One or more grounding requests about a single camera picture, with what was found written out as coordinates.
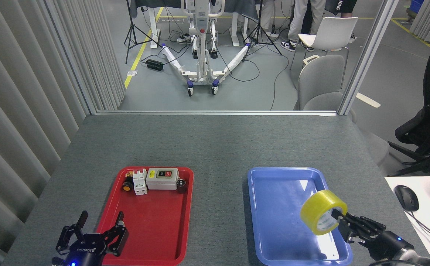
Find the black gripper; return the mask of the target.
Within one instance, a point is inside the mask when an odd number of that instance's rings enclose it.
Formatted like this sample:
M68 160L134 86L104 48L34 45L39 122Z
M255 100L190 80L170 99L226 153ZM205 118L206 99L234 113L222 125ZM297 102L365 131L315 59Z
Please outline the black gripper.
M375 261L398 260L406 251L414 250L414 246L391 231L386 226L365 216L342 214L332 210L332 217L338 222L338 230L346 243L362 243Z
M128 238L128 230L124 224L124 212L119 212L115 225L101 234L84 234L82 229L88 218L88 212L83 211L78 222L63 227L56 251L60 255L66 254L66 259L58 263L63 266L101 266L106 253L120 256ZM71 237L75 235L77 241L69 246Z

